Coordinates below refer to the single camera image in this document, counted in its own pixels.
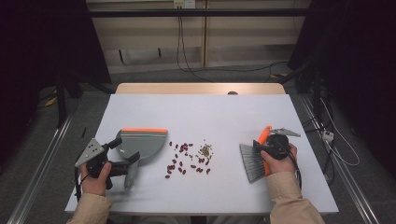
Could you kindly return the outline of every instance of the orange brush handle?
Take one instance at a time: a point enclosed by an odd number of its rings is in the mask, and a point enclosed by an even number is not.
[[[271,125],[268,125],[265,127],[264,131],[262,131],[262,134],[259,137],[258,142],[262,145],[264,142],[267,140],[268,135],[270,135],[270,130],[272,129]],[[270,164],[267,161],[263,161],[264,165],[264,171],[265,171],[265,176],[268,176],[271,174],[271,168]]]

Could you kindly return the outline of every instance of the small seed pile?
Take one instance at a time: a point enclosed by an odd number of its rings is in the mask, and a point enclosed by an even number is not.
[[[193,144],[184,143],[181,145],[179,144],[175,145],[174,151],[178,152],[178,155],[176,153],[175,158],[172,159],[172,163],[167,166],[166,173],[168,173],[168,175],[166,175],[165,178],[168,179],[171,177],[171,174],[176,170],[176,166],[178,166],[177,169],[181,174],[185,175],[187,173],[187,169],[184,168],[185,166],[183,164],[183,161],[179,161],[177,163],[177,160],[181,159],[179,155],[184,155],[185,157],[188,157],[191,160],[190,168],[194,170],[196,173],[202,173],[206,169],[205,171],[206,174],[207,175],[209,174],[210,168],[207,168],[207,165],[212,159],[212,155],[213,155],[212,145],[204,144],[204,146],[201,146],[201,149],[198,151],[198,154],[195,155],[195,158],[197,159],[196,162],[198,162],[198,165],[194,163],[195,161],[194,156],[189,154],[189,147],[193,147]]]

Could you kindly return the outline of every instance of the power outlet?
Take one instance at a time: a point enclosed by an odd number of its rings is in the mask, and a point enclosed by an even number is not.
[[[174,0],[174,8],[184,8],[184,0]]]
[[[185,0],[184,8],[195,8],[195,0]]]

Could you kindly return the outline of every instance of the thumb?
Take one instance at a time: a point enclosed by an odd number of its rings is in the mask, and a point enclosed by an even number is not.
[[[262,155],[262,158],[265,160],[265,161],[268,161],[268,163],[271,163],[273,160],[274,160],[274,158],[272,157],[272,156],[270,156],[266,151],[264,151],[264,150],[262,150],[261,152],[260,152],[260,154]]]
[[[106,182],[106,179],[108,175],[110,174],[111,171],[111,162],[106,162],[105,165],[102,168],[102,171],[100,172],[98,179],[100,181]]]

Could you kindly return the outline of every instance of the gray carpet floor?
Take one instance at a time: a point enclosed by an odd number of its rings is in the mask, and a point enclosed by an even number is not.
[[[261,67],[263,66],[233,66],[227,67],[227,69],[248,70]],[[274,82],[276,79],[269,78],[270,73],[288,72],[289,70],[285,66],[274,66],[271,72],[268,69],[243,73],[212,70],[210,72],[194,72],[194,74],[214,82]],[[117,87],[121,82],[203,82],[191,73],[179,70],[113,75],[112,78],[113,87]],[[64,208],[74,187],[74,163],[78,153],[95,136],[109,99],[109,95],[88,85],[82,84],[81,86],[84,90],[82,98],[66,99],[68,105],[78,104],[77,111],[72,117],[71,124],[50,165],[45,180],[35,196],[25,223],[65,223],[71,216],[66,214]],[[301,95],[295,92],[293,82],[285,84],[284,87],[294,103],[301,122],[309,120],[301,101]],[[350,172],[374,208],[379,222],[394,223],[396,220],[395,179],[373,158],[364,140],[353,132],[353,127],[344,116],[342,108],[338,108],[335,101],[332,101],[332,109],[338,130],[356,149],[361,159],[360,165],[349,167]],[[41,162],[56,131],[57,116],[56,104],[39,107],[32,118],[28,132],[21,138],[15,155],[3,165],[3,172],[0,175],[0,223],[7,223],[35,169]],[[313,126],[308,125],[305,129],[309,131],[313,129]],[[318,138],[318,133],[307,132],[306,134],[319,164],[324,166],[327,154]],[[345,160],[356,160],[355,155],[338,134],[335,136],[335,145]],[[331,165],[329,165],[327,175],[335,176],[330,189],[340,212],[324,216],[326,223],[365,223],[340,175],[336,171],[332,171]],[[111,217],[117,223],[128,223],[130,220],[129,217]]]

